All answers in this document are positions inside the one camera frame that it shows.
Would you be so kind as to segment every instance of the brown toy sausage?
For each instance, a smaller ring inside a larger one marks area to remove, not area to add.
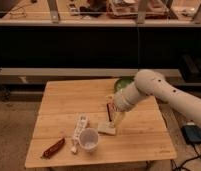
[[[56,142],[54,145],[52,145],[50,148],[48,148],[46,151],[44,151],[41,158],[50,159],[56,152],[58,152],[65,144],[65,139],[62,138],[58,142]]]

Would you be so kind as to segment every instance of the floor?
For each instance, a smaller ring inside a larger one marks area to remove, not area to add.
[[[17,91],[10,93],[0,88],[0,171],[25,171],[24,168],[30,138],[33,133],[36,116],[42,99],[42,91]],[[186,145],[180,126],[187,119],[173,111],[167,104],[159,102],[160,110],[171,138],[178,153],[175,162],[179,165],[184,160],[195,156],[191,146]],[[129,163],[125,165],[89,166],[86,168],[69,167],[56,168],[57,171],[83,171],[83,170],[118,170],[118,171],[144,171],[146,163]],[[201,160],[189,162],[187,168],[191,171],[201,171]],[[153,165],[152,171],[171,170],[170,161],[160,161]]]

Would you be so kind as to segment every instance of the paper cup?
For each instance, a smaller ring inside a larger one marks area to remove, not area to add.
[[[86,152],[93,152],[97,148],[99,135],[96,129],[86,128],[80,133],[79,144]]]

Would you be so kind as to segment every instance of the wooden tabletop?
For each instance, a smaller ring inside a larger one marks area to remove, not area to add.
[[[61,20],[111,20],[107,13],[103,13],[101,16],[95,18],[95,17],[82,17],[79,16],[71,16],[68,9],[68,4],[70,3],[70,0],[56,0],[58,11],[60,13]],[[74,1],[77,8],[80,6],[88,6],[89,4],[86,2],[86,0],[81,1]],[[201,0],[174,0],[172,9],[175,12],[175,14],[178,16],[179,21],[189,21],[192,19],[192,17],[185,17],[181,13],[183,9],[194,7],[198,8],[201,3]],[[17,19],[17,20],[51,20],[49,7],[47,0],[37,0],[37,3],[31,4],[30,0],[21,0],[20,3],[16,5],[16,7],[13,8],[15,11],[10,11],[7,15],[3,17],[3,19]]]
[[[149,97],[126,114],[116,136],[100,135],[91,155],[79,149],[70,152],[70,137],[80,114],[97,128],[108,121],[107,95],[116,79],[48,82],[28,150],[26,168],[137,162],[176,158],[176,152],[154,97]],[[42,153],[65,136],[66,145],[51,159]]]

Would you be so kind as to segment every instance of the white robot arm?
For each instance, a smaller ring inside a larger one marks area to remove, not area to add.
[[[164,76],[152,70],[139,71],[134,82],[115,94],[114,105],[119,112],[126,112],[150,95],[167,102],[201,127],[201,99],[176,89]]]

